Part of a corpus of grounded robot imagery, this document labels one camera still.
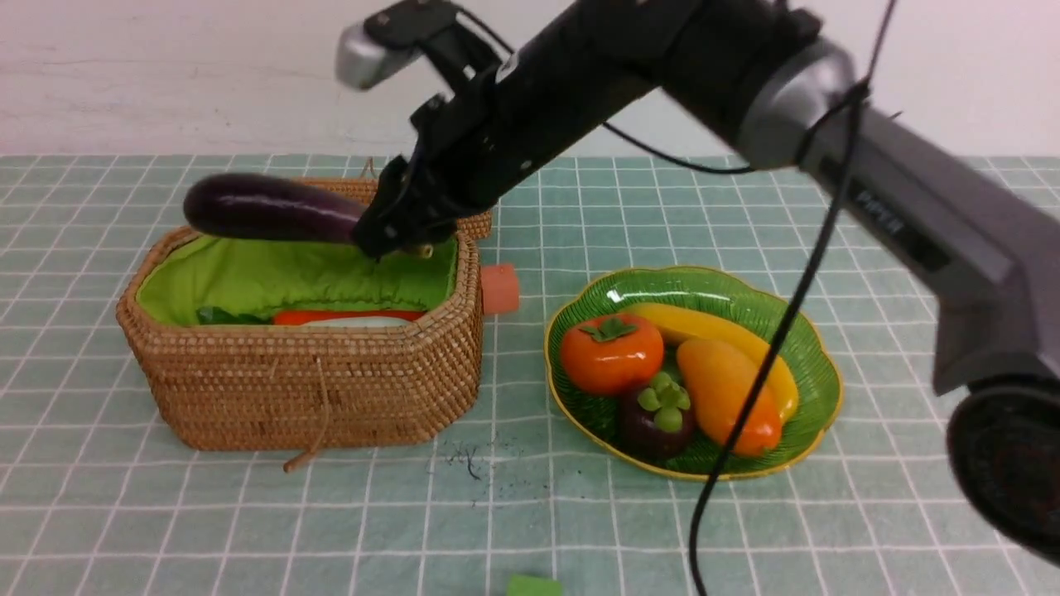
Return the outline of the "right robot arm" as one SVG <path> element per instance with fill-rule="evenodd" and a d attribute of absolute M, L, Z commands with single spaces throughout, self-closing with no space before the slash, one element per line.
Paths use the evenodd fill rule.
<path fill-rule="evenodd" d="M 932 387 L 966 499 L 1058 562 L 1058 222 L 870 107 L 868 78 L 805 10 L 771 1 L 576 1 L 501 58 L 450 1 L 400 1 L 335 56 L 367 90 L 417 58 L 453 98 L 412 115 L 357 227 L 372 256 L 449 233 L 629 103 L 660 89 L 753 172 L 797 166 L 938 302 Z"/>

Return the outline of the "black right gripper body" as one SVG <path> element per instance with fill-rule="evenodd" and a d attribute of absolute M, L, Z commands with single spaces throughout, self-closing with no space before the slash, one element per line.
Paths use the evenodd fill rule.
<path fill-rule="evenodd" d="M 688 22 L 685 1 L 576 1 L 501 57 L 469 29 L 431 39 L 419 58 L 450 87 L 410 117 L 409 158 L 383 168 L 432 220 L 472 218 L 560 152 L 658 86 L 658 69 Z"/>

